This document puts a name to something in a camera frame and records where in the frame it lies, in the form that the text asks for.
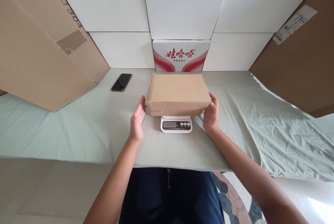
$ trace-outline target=hand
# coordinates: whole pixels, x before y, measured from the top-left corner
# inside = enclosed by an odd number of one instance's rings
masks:
[[[210,134],[212,131],[219,130],[219,102],[215,95],[210,93],[210,97],[212,102],[210,105],[204,110],[204,118],[203,118],[203,127],[205,131]]]
[[[145,96],[142,95],[140,97],[138,106],[131,117],[131,128],[130,128],[130,135],[128,140],[129,141],[136,141],[141,143],[144,138],[144,131],[142,128],[143,118],[146,113],[147,105],[145,105]]]

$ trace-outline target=brown cardboard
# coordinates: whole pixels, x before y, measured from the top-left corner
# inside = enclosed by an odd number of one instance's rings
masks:
[[[202,74],[166,74],[152,75],[147,102],[152,116],[194,116],[211,98]]]
[[[55,111],[109,69],[66,0],[0,5],[0,89]]]
[[[250,72],[270,91],[304,112],[334,113],[334,0],[304,0],[317,10],[302,27],[277,45],[269,41]]]
[[[0,90],[0,96],[6,94],[7,92],[3,91],[3,90]]]
[[[96,84],[109,69],[108,64],[95,46],[74,11],[66,0],[16,0],[29,16],[50,36],[59,42],[71,33],[79,30],[77,36],[86,39],[80,47],[69,44],[66,52],[71,51],[69,58],[74,61]]]

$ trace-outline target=rug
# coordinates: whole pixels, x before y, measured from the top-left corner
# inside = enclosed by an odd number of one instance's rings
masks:
[[[256,201],[232,172],[212,172],[223,205],[225,224],[266,224]]]

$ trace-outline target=bed sheet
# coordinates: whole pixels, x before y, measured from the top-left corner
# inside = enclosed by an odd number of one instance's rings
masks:
[[[121,73],[133,77],[124,92],[110,87]],[[113,163],[129,133],[153,69],[110,69],[91,91],[57,112],[5,94],[0,97],[0,156]],[[220,127],[269,174],[334,181],[334,115],[314,119],[277,98],[247,71],[202,72],[220,102]],[[137,167],[230,171],[202,127],[192,118],[189,134],[165,134],[160,117],[143,121]]]

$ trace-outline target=black smartphone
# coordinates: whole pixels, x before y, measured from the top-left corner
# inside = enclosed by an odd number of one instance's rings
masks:
[[[130,79],[132,77],[132,74],[121,74],[118,77],[118,80],[115,82],[115,84],[112,86],[112,91],[122,92],[126,88],[127,84],[129,83]]]

